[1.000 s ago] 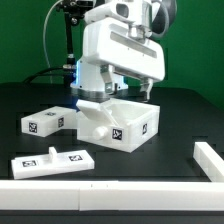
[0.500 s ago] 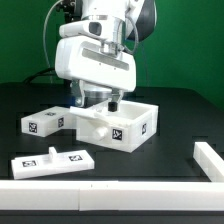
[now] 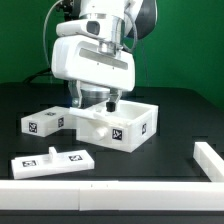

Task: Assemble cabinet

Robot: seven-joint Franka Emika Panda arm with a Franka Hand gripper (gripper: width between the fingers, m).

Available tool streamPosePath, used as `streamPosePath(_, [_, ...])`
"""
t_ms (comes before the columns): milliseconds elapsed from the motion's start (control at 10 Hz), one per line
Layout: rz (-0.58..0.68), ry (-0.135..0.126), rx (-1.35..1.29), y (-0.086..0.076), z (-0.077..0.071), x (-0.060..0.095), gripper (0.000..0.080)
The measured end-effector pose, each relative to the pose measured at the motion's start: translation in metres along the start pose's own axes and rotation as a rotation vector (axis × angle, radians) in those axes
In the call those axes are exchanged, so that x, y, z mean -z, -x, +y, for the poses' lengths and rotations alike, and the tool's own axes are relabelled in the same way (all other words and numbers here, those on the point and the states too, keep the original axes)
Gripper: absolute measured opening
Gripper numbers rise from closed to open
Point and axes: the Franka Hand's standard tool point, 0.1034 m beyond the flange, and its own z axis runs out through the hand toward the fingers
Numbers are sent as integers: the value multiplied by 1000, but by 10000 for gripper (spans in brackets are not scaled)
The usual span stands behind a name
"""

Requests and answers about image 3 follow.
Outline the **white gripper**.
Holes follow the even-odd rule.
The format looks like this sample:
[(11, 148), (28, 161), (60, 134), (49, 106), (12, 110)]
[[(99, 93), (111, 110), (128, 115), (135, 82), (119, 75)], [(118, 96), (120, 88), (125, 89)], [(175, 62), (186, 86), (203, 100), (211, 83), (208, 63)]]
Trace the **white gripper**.
[(123, 25), (120, 18), (80, 19), (57, 25), (51, 69), (56, 78), (72, 80), (68, 88), (74, 108), (82, 106), (81, 82), (114, 88), (106, 102), (108, 112), (116, 110), (121, 90), (134, 88), (134, 59), (121, 44)]

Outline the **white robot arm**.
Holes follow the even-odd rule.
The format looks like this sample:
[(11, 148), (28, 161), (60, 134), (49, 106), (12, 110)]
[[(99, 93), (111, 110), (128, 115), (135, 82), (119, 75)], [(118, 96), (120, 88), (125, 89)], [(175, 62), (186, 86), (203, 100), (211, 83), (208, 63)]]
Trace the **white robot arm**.
[(124, 91), (135, 85), (132, 47), (155, 28), (156, 0), (80, 0), (78, 17), (57, 25), (51, 70), (67, 80), (73, 105), (82, 105), (82, 90), (107, 89), (106, 109), (113, 112)]

